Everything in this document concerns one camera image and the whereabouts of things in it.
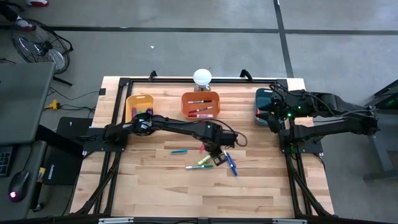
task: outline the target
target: marker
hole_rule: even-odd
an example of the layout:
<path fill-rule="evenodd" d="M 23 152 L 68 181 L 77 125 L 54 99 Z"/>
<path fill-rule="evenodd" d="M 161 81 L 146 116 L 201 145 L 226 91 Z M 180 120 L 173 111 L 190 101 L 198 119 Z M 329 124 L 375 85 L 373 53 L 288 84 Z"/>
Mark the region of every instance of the marker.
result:
<path fill-rule="evenodd" d="M 214 118 L 212 114 L 196 114 L 196 115 L 188 115 L 189 118 Z"/>
<path fill-rule="evenodd" d="M 202 169 L 202 168 L 212 168 L 213 165 L 202 165 L 202 166 L 188 166 L 186 169 Z"/>
<path fill-rule="evenodd" d="M 205 111 L 205 110 L 209 110 L 209 109 L 213 109 L 213 107 L 212 106 L 208 106 L 208 107 L 202 108 L 202 109 L 191 110 L 191 111 L 188 111 L 188 113 L 196 113 L 196 112 L 199 112 L 199 111 Z"/>
<path fill-rule="evenodd" d="M 198 162 L 199 165 L 203 165 L 207 160 L 209 160 L 211 158 L 210 155 L 204 157 L 201 161 Z"/>
<path fill-rule="evenodd" d="M 234 173 L 235 176 L 237 176 L 238 173 L 236 172 L 236 169 L 235 169 L 236 165 L 234 166 L 234 162 L 232 161 L 232 158 L 228 155 L 228 153 L 226 153 L 225 150 L 224 150 L 224 154 L 225 154 L 225 157 L 228 160 L 228 163 L 229 163 L 229 166 L 231 167 L 232 172 Z"/>
<path fill-rule="evenodd" d="M 184 152 L 188 152 L 188 149 L 182 149 L 182 150 L 174 150 L 171 153 L 184 153 Z"/>
<path fill-rule="evenodd" d="M 188 101 L 188 103 L 211 103 L 211 100 Z"/>

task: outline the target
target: wood grain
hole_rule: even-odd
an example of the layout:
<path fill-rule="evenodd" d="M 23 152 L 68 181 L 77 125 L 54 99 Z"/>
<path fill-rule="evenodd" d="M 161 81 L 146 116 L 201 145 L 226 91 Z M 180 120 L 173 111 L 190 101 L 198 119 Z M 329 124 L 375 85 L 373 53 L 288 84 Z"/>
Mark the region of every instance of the wood grain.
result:
<path fill-rule="evenodd" d="M 102 88 L 106 88 L 106 94 L 98 98 L 94 127 L 111 122 L 119 78 L 104 77 Z M 299 78 L 288 79 L 288 84 L 291 90 L 304 88 L 303 80 Z M 267 85 L 211 85 L 211 89 L 220 94 L 218 118 L 244 133 L 249 140 L 246 147 L 236 146 L 229 150 L 237 164 L 238 177 L 226 164 L 212 169 L 185 170 L 185 166 L 195 165 L 206 156 L 199 153 L 201 142 L 191 136 L 165 131 L 147 137 L 129 136 L 119 167 L 112 216 L 293 217 L 286 163 L 277 136 L 268 128 L 254 124 L 254 93 L 264 87 Z M 192 91 L 193 85 L 136 83 L 132 89 L 133 95 L 151 94 L 154 97 L 156 114 L 185 120 L 180 112 L 180 98 L 185 92 Z M 295 122 L 312 125 L 311 118 L 296 119 Z M 175 149 L 189 151 L 171 155 L 170 151 Z M 81 208 L 94 192 L 100 179 L 103 156 L 104 153 L 96 152 L 83 161 L 71 212 Z M 321 204 L 333 213 L 322 164 L 311 155 L 303 155 L 303 163 L 308 186 Z M 298 194 L 302 205 L 302 194 L 300 191 Z"/>

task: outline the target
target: electric fan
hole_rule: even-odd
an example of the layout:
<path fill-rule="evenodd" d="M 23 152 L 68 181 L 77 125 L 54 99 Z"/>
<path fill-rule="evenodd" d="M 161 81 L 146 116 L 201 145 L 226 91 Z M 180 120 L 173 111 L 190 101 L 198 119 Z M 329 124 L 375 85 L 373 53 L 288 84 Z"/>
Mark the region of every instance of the electric fan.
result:
<path fill-rule="evenodd" d="M 69 52 L 73 50 L 72 44 L 41 22 L 24 20 L 32 24 L 33 29 L 27 30 L 19 26 L 18 21 L 11 26 L 11 41 L 19 55 L 30 63 L 53 62 L 55 74 L 65 72 L 70 64 Z"/>

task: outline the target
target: desk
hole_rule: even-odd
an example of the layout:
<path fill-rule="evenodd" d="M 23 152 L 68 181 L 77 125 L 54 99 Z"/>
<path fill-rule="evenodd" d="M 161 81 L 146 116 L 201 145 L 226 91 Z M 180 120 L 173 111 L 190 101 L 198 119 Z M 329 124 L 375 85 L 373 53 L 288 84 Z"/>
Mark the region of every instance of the desk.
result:
<path fill-rule="evenodd" d="M 111 123 L 120 77 L 104 77 L 93 119 L 94 127 Z M 289 90 L 302 89 L 302 79 L 288 79 Z M 230 149 L 236 160 L 238 177 L 226 164 L 206 170 L 185 170 L 205 155 L 201 142 L 191 136 L 157 131 L 151 136 L 129 136 L 122 153 L 114 195 L 112 216 L 135 217 L 293 217 L 292 199 L 285 157 L 276 134 L 254 124 L 254 93 L 266 84 L 211 84 L 220 94 L 222 119 L 244 133 L 246 147 Z M 135 83 L 132 94 L 151 94 L 155 114 L 185 120 L 180 112 L 182 94 L 193 91 L 188 83 Z M 118 122 L 123 114 L 121 100 Z M 296 123 L 313 125 L 312 118 Z M 186 155 L 170 155 L 173 149 L 189 149 Z M 83 161 L 71 212 L 89 199 L 100 179 L 103 152 L 94 152 Z M 307 184 L 318 201 L 333 213 L 323 166 L 317 157 L 303 154 Z M 107 199 L 105 190 L 103 204 Z M 302 195 L 300 208 L 303 210 Z"/>
<path fill-rule="evenodd" d="M 44 158 L 46 147 L 47 144 L 43 141 L 37 141 L 33 143 L 32 155 L 28 164 L 26 165 L 26 171 L 30 172 L 27 195 L 21 202 L 11 202 L 8 196 L 8 186 L 14 174 L 18 173 L 24 168 L 25 162 L 30 152 L 30 144 L 25 144 L 18 148 L 10 176 L 0 179 L 0 221 L 26 218 L 27 212 L 30 209 L 32 198 L 34 196 L 37 175 L 39 174 L 39 169 Z"/>

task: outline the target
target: blue marker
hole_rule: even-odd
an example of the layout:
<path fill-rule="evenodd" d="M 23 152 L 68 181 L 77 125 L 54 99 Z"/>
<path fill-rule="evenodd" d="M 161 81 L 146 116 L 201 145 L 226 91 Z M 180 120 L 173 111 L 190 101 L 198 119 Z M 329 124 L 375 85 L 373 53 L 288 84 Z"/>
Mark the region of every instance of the blue marker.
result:
<path fill-rule="evenodd" d="M 231 167 L 232 172 L 234 173 L 235 176 L 237 176 L 238 173 L 236 172 L 236 169 L 235 169 L 236 165 L 234 165 L 234 162 L 232 161 L 232 158 L 229 156 L 228 153 L 226 153 L 225 150 L 224 150 L 224 154 L 225 154 L 225 157 L 228 160 L 228 163 L 229 163 L 229 166 Z"/>
<path fill-rule="evenodd" d="M 174 150 L 171 153 L 184 153 L 184 152 L 188 152 L 188 149 Z"/>

